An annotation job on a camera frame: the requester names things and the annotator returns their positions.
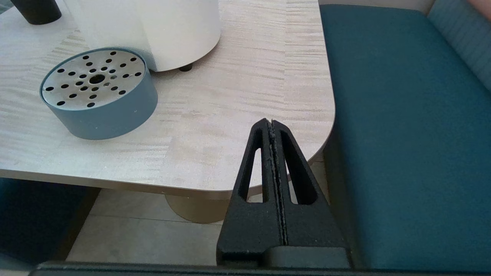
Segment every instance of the wooden table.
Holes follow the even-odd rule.
[[[152,74],[159,102],[143,125],[107,140],[77,138],[38,92],[51,68],[88,50],[58,4],[63,16],[47,25],[29,25],[15,8],[0,15],[0,177],[224,206],[256,121],[287,125],[307,159],[331,131],[334,100],[317,0],[221,0],[218,45],[189,72]],[[260,193],[260,184],[260,176],[253,179],[251,192]],[[175,199],[168,197],[180,214]]]

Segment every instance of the black cup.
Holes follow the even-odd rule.
[[[55,0],[11,0],[27,22],[41,25],[56,21],[61,17]]]

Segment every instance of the metal lid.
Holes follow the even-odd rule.
[[[60,110],[100,107],[130,93],[143,79],[145,63],[123,50],[100,50],[57,66],[43,83],[41,96]]]

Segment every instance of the table base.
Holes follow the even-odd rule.
[[[171,209],[185,220],[196,223],[222,221],[227,212],[229,199],[206,199],[166,194]]]

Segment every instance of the blue round container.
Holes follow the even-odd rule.
[[[121,48],[63,61],[44,78],[40,95],[65,127],[84,139],[130,132],[152,115],[158,98],[145,60]]]

